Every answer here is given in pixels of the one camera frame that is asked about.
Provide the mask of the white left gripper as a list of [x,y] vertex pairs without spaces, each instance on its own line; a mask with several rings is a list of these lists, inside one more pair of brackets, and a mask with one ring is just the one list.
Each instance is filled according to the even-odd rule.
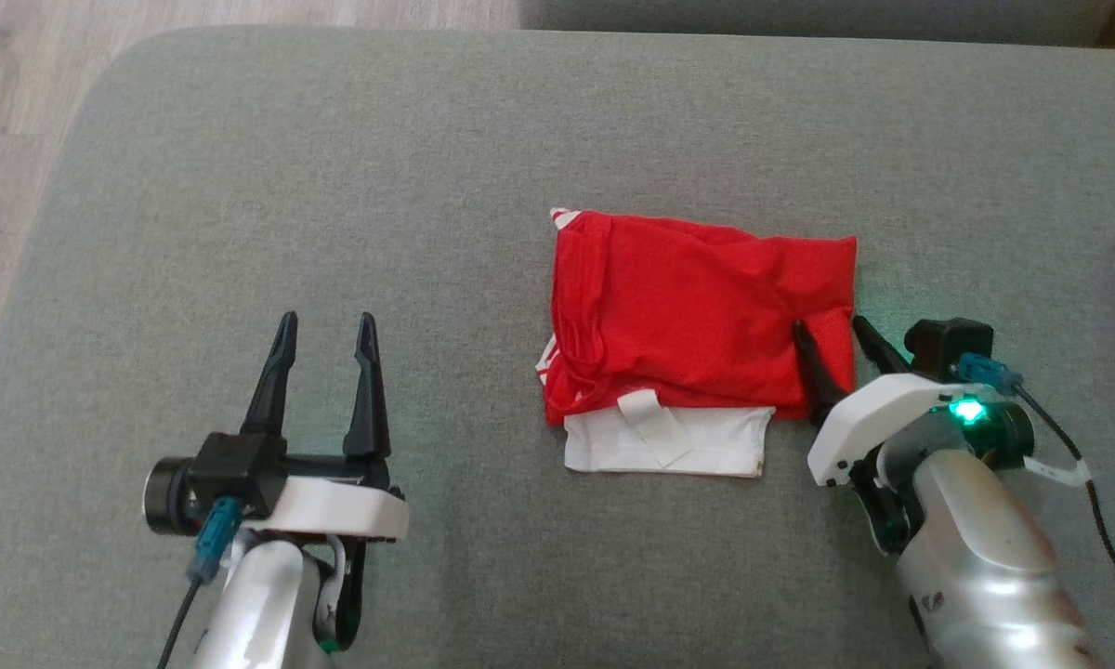
[[[242,435],[280,437],[284,428],[287,377],[295,363],[298,317],[287,310],[256,378]],[[324,653],[340,653],[357,639],[365,604],[367,546],[406,539],[410,511],[390,478],[390,427],[375,317],[362,312],[353,359],[361,367],[345,456],[287,456],[287,484],[277,511],[244,522],[242,551],[285,542],[298,549],[324,545],[331,562],[317,563],[320,586],[311,630]]]

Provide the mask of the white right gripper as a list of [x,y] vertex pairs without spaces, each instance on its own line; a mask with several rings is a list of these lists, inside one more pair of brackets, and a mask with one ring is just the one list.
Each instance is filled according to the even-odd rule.
[[860,350],[883,376],[849,395],[828,372],[807,324],[793,322],[807,419],[818,429],[807,466],[822,487],[851,486],[879,551],[898,556],[924,520],[913,489],[920,466],[935,453],[968,449],[949,408],[964,391],[910,374],[911,363],[866,317],[851,324]]

